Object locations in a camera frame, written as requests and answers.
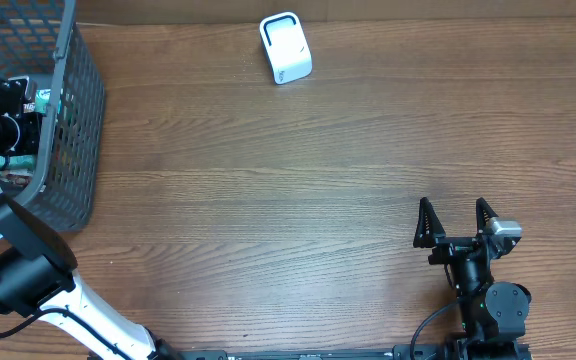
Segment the beige Pantree snack pouch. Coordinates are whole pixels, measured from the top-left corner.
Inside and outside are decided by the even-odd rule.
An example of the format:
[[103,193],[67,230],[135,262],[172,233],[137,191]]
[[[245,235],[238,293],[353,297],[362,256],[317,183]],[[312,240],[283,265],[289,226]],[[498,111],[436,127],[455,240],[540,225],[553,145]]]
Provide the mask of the beige Pantree snack pouch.
[[34,102],[24,103],[21,113],[1,116],[12,133],[0,154],[2,184],[18,188],[30,184],[37,165],[43,117]]

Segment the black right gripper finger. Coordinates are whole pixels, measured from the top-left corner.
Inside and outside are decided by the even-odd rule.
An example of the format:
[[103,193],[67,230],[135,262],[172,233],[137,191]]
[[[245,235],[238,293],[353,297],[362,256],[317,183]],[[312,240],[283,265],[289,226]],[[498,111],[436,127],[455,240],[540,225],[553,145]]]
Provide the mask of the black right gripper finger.
[[414,248],[434,248],[446,237],[432,203],[427,197],[419,202],[419,215],[413,239]]
[[476,200],[477,235],[492,234],[496,219],[497,214],[488,202],[483,197],[478,198]]

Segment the teal snack packet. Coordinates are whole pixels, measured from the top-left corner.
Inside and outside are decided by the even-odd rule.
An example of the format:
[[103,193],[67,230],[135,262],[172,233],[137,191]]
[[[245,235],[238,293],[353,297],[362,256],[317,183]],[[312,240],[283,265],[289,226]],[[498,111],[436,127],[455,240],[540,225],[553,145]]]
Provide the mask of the teal snack packet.
[[[36,91],[34,103],[37,106],[37,110],[44,114],[44,117],[47,112],[47,105],[50,95],[51,92],[49,89],[40,89]],[[8,131],[7,126],[4,124],[1,116],[4,113],[9,113],[10,115],[21,113],[24,103],[26,102],[23,101],[21,95],[13,94],[10,92],[0,92],[0,154],[4,150],[4,146],[7,143],[8,137],[12,135],[12,133]]]

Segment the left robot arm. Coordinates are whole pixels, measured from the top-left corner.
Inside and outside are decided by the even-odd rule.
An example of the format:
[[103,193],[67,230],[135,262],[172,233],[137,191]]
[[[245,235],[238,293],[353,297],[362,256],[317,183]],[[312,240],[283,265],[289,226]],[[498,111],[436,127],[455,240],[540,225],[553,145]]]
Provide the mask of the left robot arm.
[[[41,116],[24,108],[34,95],[29,77],[0,78],[0,155],[33,149],[38,138],[27,129]],[[162,338],[105,302],[77,266],[64,239],[0,187],[0,314],[24,319],[0,339],[42,321],[78,340],[95,359],[179,358]]]

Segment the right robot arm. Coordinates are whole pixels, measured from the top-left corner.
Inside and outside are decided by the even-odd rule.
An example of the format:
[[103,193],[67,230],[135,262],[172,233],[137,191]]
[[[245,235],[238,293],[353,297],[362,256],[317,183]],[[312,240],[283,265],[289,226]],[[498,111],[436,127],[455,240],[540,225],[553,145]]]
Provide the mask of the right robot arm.
[[518,339],[526,333],[532,295],[521,284],[497,282],[491,263],[509,254],[522,238],[519,222],[500,217],[483,198],[476,201],[476,233],[449,237],[430,200],[419,201],[413,239],[415,248],[431,251],[428,263],[440,265],[456,299],[436,310],[417,327],[407,347],[408,357],[419,357],[418,338],[434,319],[457,308],[460,333],[424,351],[428,359],[529,359],[527,345]]

